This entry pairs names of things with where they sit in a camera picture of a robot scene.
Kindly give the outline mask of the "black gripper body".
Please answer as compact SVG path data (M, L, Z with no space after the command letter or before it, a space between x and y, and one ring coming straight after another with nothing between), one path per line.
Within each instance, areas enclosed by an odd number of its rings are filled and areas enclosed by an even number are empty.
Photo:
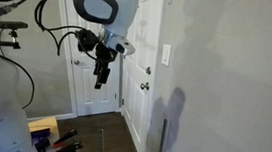
M99 62L100 70L109 68L109 63L113 62L117 57L117 52L107 48L106 46L99 43L95 48L97 61Z

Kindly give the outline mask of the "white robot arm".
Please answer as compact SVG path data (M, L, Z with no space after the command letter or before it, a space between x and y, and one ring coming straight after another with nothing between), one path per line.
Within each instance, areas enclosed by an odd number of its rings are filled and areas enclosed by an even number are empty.
M138 8L138 0L72 0L79 16L92 23L100 23L102 32L94 37L96 44L95 86L101 87L109 76L108 62L116 55L130 55L135 48L127 40ZM10 61L0 56L0 152L36 152L25 111L17 102L9 78L11 71L5 67Z

